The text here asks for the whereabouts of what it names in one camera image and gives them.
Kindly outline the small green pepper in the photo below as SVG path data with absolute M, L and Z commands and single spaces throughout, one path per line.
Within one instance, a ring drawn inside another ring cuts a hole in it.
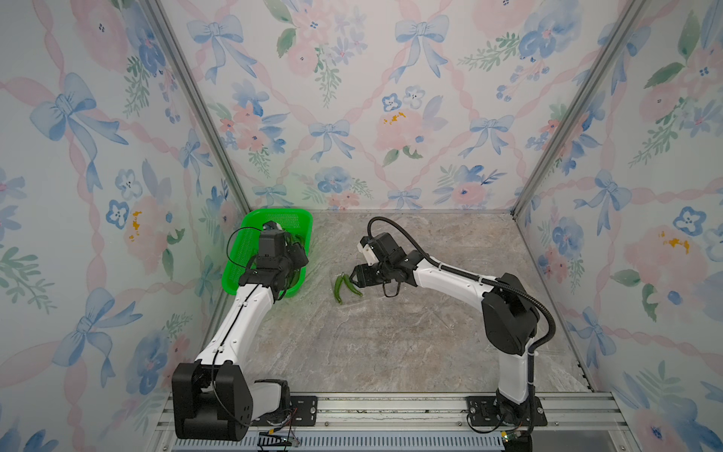
M 336 300 L 336 302 L 340 305 L 343 304 L 343 300 L 341 297 L 341 288 L 342 288 L 342 285 L 344 284 L 344 279 L 345 279 L 344 273 L 340 274 L 335 279 L 334 286 L 333 286 L 333 297 Z
M 361 297 L 363 295 L 363 293 L 356 286 L 354 286 L 353 282 L 350 280 L 350 278 L 348 276 L 345 275 L 343 277 L 343 282 L 344 282 L 344 285 L 346 286 L 346 288 L 351 293 L 355 294 L 358 297 Z

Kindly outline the green plastic basket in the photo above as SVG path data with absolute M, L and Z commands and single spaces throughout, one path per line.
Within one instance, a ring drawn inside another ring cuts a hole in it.
M 314 218 L 309 211 L 300 208 L 267 208 L 252 211 L 242 221 L 242 230 L 235 233 L 231 241 L 228 252 L 230 260 L 222 276 L 222 288 L 227 294 L 234 296 L 238 281 L 246 267 L 254 267 L 252 258 L 258 254 L 260 234 L 252 231 L 252 228 L 261 230 L 270 221 L 280 224 L 296 242 L 302 243 L 306 255 L 310 256 Z

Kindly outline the clear pepper container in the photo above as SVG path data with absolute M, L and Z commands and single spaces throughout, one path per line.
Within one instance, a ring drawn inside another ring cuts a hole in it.
M 348 273 L 331 271 L 329 274 L 331 302 L 339 307 L 355 307 L 372 301 L 372 294 L 354 284 Z

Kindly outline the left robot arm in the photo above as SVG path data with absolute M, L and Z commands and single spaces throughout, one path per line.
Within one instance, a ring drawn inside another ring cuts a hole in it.
M 288 382 L 248 382 L 242 367 L 265 316 L 307 264 L 299 243 L 261 247 L 254 267 L 239 278 L 233 305 L 209 344 L 172 374 L 178 438 L 239 442 L 256 420 L 275 425 L 291 420 Z

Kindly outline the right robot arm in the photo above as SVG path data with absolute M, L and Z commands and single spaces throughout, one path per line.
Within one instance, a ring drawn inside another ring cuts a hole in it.
M 498 400 L 514 408 L 529 404 L 535 384 L 534 344 L 540 311 L 517 277 L 506 273 L 493 279 L 414 254 L 397 264 L 358 265 L 351 282 L 359 288 L 408 284 L 476 308 L 483 316 L 488 342 L 499 352 Z

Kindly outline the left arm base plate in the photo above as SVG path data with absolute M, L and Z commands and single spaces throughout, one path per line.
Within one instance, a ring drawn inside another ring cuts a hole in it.
M 318 414 L 318 397 L 315 395 L 291 395 L 276 412 L 263 414 L 252 421 L 254 427 L 314 427 Z

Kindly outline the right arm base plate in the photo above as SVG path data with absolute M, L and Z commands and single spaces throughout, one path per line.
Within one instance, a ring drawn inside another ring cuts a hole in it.
M 548 420 L 541 400 L 534 398 L 534 410 L 531 412 L 529 403 L 517 405 L 496 395 L 469 395 L 465 397 L 467 414 L 470 423 L 475 428 L 501 427 L 528 427 L 530 416 L 533 416 L 533 425 L 547 427 Z

